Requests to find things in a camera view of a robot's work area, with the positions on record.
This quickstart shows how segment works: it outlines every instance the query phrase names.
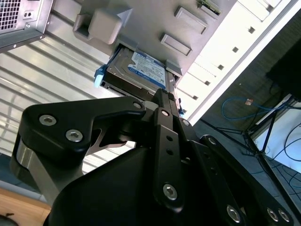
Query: blue hard drive label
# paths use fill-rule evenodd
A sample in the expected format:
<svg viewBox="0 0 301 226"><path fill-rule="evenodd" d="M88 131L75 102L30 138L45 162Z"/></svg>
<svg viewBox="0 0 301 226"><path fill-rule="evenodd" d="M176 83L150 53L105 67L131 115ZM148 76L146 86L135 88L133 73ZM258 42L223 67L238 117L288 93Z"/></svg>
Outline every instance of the blue hard drive label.
<svg viewBox="0 0 301 226"><path fill-rule="evenodd" d="M132 61L135 64L127 67L131 72L165 89L164 64L142 52L135 52Z"/></svg>

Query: silver metal plate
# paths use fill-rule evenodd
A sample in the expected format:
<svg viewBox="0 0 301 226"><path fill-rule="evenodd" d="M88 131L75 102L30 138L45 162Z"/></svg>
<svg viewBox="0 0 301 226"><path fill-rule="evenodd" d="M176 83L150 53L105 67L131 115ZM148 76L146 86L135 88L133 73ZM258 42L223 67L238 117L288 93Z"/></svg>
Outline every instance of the silver metal plate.
<svg viewBox="0 0 301 226"><path fill-rule="evenodd" d="M132 8L132 14L119 35L138 43L137 47L141 51L161 62L166 60L174 62L183 69L184 74L229 13L236 0L215 0L214 3L221 10L216 19L198 8L198 1L196 0L84 0L80 14L93 15L96 8L107 8L108 10L121 7ZM179 7L183 7L207 24L206 30L203 33L199 32L185 21L176 18L175 15ZM164 34L170 35L191 49L191 53L185 55L164 46L161 43ZM111 51L115 48L115 45L108 46L96 38L83 41L108 55L110 55L107 51L108 47Z"/></svg>
<svg viewBox="0 0 301 226"><path fill-rule="evenodd" d="M35 29L41 2L0 0L0 34Z"/></svg>

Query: metal panel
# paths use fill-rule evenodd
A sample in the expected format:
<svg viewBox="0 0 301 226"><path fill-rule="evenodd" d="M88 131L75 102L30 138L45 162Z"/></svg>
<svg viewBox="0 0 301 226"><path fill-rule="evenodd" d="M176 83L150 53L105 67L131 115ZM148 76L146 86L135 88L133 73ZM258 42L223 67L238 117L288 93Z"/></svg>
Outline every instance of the metal panel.
<svg viewBox="0 0 301 226"><path fill-rule="evenodd" d="M56 1L45 39L0 55L0 153L11 155L22 112L30 105L117 97L104 88L94 88L95 70L109 56L74 37L72 22L80 5L70 0L66 6L65 2ZM88 156L83 171L89 172L133 147L129 142L120 150Z"/></svg>

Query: black metal bracket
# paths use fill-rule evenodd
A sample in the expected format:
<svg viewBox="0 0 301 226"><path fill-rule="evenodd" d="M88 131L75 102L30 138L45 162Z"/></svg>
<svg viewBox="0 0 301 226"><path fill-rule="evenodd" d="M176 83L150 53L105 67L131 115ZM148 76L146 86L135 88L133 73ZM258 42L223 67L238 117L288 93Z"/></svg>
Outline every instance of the black metal bracket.
<svg viewBox="0 0 301 226"><path fill-rule="evenodd" d="M179 118L172 94L159 89L152 102L154 109L120 97L25 110L14 156L41 192L54 197L45 226L153 225L158 219L164 225L293 225L215 138L199 141ZM43 115L50 117L41 121ZM81 139L68 137L70 129ZM135 148L79 174L86 154L126 141L136 142Z"/></svg>

